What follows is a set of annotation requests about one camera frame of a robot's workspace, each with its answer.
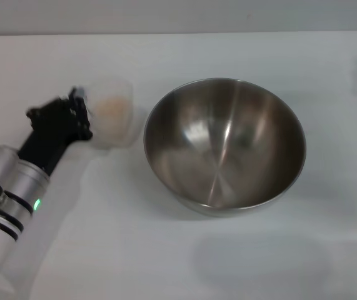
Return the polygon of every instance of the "clear plastic cup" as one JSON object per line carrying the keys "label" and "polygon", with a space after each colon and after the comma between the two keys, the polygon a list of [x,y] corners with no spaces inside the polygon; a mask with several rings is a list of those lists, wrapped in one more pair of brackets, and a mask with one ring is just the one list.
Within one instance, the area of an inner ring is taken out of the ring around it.
{"label": "clear plastic cup", "polygon": [[110,76],[84,90],[94,137],[108,145],[123,143],[133,118],[133,85],[121,77]]}

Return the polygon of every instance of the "metal bowl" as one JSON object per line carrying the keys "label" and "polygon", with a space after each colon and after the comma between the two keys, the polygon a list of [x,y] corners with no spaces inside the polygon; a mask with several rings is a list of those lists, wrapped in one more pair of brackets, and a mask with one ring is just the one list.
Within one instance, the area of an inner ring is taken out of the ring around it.
{"label": "metal bowl", "polygon": [[280,98],[235,79],[203,79],[171,91],[145,126],[157,177],[190,208],[225,216],[277,199],[298,178],[304,132]]}

